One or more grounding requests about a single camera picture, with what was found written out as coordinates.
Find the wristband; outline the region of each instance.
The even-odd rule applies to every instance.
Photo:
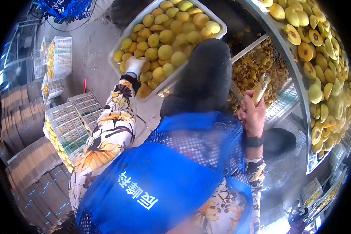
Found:
[[[137,75],[135,72],[126,72],[125,74],[127,74],[127,73],[132,73],[132,74],[134,74],[134,75],[135,75],[135,79],[138,79],[138,75]]]

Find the stack of cardboard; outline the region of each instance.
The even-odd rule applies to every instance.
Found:
[[[17,188],[11,190],[22,214],[43,233],[49,233],[72,210],[68,193],[70,177],[67,168],[61,164],[22,192]]]
[[[1,96],[1,142],[9,155],[44,136],[45,106],[37,83],[18,86]]]
[[[12,157],[5,171],[11,187],[22,192],[61,163],[62,159],[52,143],[42,137]]]

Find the floral shirt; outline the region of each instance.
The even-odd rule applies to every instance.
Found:
[[[132,84],[124,79],[111,92],[98,125],[89,137],[86,147],[75,161],[69,183],[70,202],[75,214],[78,205],[92,182],[126,148],[130,148],[136,134],[136,106]],[[264,180],[265,162],[246,159],[246,172],[249,176],[253,195],[251,233],[260,227],[260,194]],[[185,228],[200,233],[234,233],[246,200],[240,193],[227,188],[226,179],[216,188],[210,199],[195,213],[168,233],[184,232]]]

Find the blue mesh vest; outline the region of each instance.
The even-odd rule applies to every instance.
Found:
[[[227,179],[247,205],[235,233],[249,233],[253,199],[243,126],[220,112],[165,117],[140,147],[122,152],[82,198],[83,233],[165,233],[192,216]]]

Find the cable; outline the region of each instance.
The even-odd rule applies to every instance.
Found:
[[[68,32],[74,31],[74,30],[79,29],[80,27],[82,27],[82,26],[83,26],[85,23],[87,23],[88,21],[90,21],[90,19],[91,19],[91,17],[92,17],[92,13],[93,13],[94,10],[95,10],[96,2],[97,2],[97,0],[95,0],[95,5],[94,5],[94,8],[93,8],[92,11],[91,11],[90,18],[88,18],[88,20],[87,20],[86,22],[84,22],[81,26],[79,26],[79,27],[77,27],[77,28],[75,28],[75,29],[72,29],[72,30],[70,30],[70,31],[63,31],[63,30],[56,29],[54,26],[52,26],[52,25],[50,24],[50,22],[48,21],[48,18],[46,19],[46,21],[48,22],[48,24],[49,24],[53,29],[55,29],[55,30],[57,30],[57,31],[61,31],[61,32],[64,32],[64,33],[68,33]]]

